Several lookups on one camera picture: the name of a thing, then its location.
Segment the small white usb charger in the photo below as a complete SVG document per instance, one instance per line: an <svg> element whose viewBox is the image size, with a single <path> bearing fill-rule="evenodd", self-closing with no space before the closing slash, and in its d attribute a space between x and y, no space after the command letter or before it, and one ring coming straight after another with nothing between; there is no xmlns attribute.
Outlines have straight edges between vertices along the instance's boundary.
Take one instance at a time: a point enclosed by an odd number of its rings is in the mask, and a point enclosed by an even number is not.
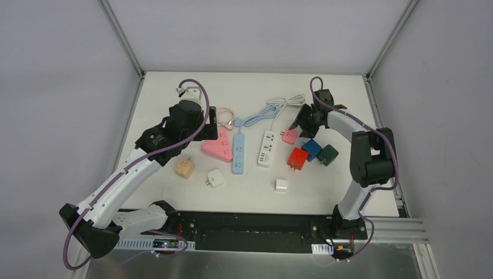
<svg viewBox="0 0 493 279"><path fill-rule="evenodd" d="M283 178L277 178L274 182L274 190L277 192L287 192L288 181Z"/></svg>

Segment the beige cube plug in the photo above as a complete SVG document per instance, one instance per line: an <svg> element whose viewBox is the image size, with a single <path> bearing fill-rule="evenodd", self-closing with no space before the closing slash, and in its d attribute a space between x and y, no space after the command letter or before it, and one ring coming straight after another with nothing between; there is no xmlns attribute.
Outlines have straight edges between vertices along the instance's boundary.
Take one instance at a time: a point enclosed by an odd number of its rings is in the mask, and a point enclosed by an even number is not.
<svg viewBox="0 0 493 279"><path fill-rule="evenodd" d="M177 161L173 170L178 176L189 179L195 170L195 164L190 158L182 158Z"/></svg>

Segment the red cube socket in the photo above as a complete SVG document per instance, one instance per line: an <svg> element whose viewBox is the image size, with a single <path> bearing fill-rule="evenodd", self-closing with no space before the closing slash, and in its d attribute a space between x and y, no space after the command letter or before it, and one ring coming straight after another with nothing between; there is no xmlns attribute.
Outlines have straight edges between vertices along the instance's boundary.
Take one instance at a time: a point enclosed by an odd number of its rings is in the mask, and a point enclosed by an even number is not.
<svg viewBox="0 0 493 279"><path fill-rule="evenodd" d="M307 151L295 147L287 160L287 165L294 170L302 170L308 156Z"/></svg>

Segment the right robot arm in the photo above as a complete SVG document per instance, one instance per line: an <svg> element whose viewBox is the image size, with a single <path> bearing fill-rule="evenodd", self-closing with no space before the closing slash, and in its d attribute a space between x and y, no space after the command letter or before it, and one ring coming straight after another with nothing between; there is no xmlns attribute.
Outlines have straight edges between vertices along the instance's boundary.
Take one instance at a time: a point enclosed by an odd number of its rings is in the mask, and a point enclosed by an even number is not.
<svg viewBox="0 0 493 279"><path fill-rule="evenodd" d="M374 191L386 191L385 184L397 178L398 163L393 132L372 128L353 116L343 105L335 105L328 89L312 93L313 103L304 104L290 129L300 128L302 138L314 138L321 126L341 134L351 144L350 186L328 222L326 234L349 238L366 230L360 216Z"/></svg>

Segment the white charger plug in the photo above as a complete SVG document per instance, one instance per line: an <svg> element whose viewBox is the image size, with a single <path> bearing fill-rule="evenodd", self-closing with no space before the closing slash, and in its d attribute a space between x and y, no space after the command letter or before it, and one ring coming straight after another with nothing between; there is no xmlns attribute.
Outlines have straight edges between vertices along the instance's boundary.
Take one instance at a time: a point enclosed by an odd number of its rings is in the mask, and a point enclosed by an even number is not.
<svg viewBox="0 0 493 279"><path fill-rule="evenodd" d="M226 179L219 169L214 169L206 174L206 185L218 188L226 183Z"/></svg>

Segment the pink power strip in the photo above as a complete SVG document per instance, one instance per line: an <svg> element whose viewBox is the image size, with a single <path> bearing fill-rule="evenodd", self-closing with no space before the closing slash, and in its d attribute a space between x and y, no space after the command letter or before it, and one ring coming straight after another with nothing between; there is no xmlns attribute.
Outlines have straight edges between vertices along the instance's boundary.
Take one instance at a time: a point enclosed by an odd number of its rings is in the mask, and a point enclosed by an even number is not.
<svg viewBox="0 0 493 279"><path fill-rule="evenodd" d="M217 160L231 163L233 161L233 152L228 131L225 128L221 128L218 135L216 140L204 141L201 145L201 151Z"/></svg>

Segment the dark green cube socket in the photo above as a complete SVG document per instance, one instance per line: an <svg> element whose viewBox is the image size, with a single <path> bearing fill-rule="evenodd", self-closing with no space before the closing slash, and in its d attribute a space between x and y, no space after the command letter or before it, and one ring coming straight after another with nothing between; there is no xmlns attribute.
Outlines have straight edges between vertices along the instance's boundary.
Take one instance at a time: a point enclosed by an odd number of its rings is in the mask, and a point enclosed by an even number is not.
<svg viewBox="0 0 493 279"><path fill-rule="evenodd" d="M330 165L339 155L339 152L330 144L326 145L317 155L318 161L324 166Z"/></svg>

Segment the light blue power strip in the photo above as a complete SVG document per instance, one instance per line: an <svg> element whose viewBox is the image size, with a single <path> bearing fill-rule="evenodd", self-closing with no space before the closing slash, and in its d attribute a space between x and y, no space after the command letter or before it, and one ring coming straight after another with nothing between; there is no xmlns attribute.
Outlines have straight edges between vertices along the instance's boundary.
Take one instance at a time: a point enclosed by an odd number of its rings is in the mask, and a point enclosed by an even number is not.
<svg viewBox="0 0 493 279"><path fill-rule="evenodd" d="M244 173L244 160L245 160L245 135L236 134L233 142L233 162L232 173L235 175L241 175Z"/></svg>

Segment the blue cube socket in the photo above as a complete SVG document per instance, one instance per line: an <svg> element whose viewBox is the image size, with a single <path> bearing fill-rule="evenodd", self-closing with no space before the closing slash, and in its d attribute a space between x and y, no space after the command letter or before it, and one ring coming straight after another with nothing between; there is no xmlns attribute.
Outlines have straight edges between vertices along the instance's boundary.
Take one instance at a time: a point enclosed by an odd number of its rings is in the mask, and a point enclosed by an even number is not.
<svg viewBox="0 0 493 279"><path fill-rule="evenodd" d="M314 139L310 139L302 144L301 149L308 153L306 160L311 162L317 158L323 148Z"/></svg>

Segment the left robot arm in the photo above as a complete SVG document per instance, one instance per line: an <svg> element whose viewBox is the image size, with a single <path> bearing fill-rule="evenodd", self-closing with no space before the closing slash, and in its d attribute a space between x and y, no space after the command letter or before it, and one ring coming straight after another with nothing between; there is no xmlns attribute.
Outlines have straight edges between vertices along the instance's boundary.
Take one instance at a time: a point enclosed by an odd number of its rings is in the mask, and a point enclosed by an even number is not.
<svg viewBox="0 0 493 279"><path fill-rule="evenodd" d="M133 193L192 141L216 140L217 109L206 115L194 101L180 101L169 108L169 115L142 133L128 157L97 190L76 205L67 203L59 215L72 237L91 258L107 255L125 237L150 230L163 235L176 231L175 210L165 201L120 213Z"/></svg>

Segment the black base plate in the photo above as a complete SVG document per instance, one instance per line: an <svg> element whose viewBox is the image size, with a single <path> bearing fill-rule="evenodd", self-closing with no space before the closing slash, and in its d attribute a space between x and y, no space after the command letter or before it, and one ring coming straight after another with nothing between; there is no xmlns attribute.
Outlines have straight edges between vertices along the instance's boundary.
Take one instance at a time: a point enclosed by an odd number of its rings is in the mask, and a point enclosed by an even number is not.
<svg viewBox="0 0 493 279"><path fill-rule="evenodd" d="M364 221L327 215L180 211L148 235L178 235L199 251L310 253L312 245L368 239Z"/></svg>

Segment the small pink plug adapter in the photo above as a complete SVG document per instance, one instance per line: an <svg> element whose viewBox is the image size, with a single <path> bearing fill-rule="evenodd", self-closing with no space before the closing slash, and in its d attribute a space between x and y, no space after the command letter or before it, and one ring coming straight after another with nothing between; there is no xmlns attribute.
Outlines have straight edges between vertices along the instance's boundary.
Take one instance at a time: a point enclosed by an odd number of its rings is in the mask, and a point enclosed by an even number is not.
<svg viewBox="0 0 493 279"><path fill-rule="evenodd" d="M282 142L293 145L296 143L299 137L299 132L296 129L286 129L285 131L282 131L280 135Z"/></svg>

